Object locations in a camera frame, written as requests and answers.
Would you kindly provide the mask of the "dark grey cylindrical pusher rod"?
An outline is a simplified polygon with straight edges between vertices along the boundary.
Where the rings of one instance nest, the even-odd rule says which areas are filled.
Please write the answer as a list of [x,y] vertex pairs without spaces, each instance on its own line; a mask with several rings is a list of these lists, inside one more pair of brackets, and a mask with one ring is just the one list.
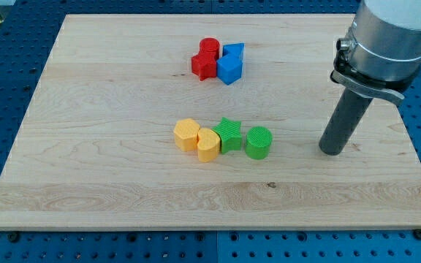
[[345,89],[319,141],[319,148],[327,155],[338,155],[348,143],[372,98],[365,98]]

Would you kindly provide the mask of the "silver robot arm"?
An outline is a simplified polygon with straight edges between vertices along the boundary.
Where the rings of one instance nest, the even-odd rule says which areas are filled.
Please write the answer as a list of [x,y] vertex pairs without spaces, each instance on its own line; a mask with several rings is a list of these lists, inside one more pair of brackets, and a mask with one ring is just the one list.
[[338,155],[373,99],[396,106],[420,71],[421,0],[362,0],[336,42],[330,79],[344,91],[319,141]]

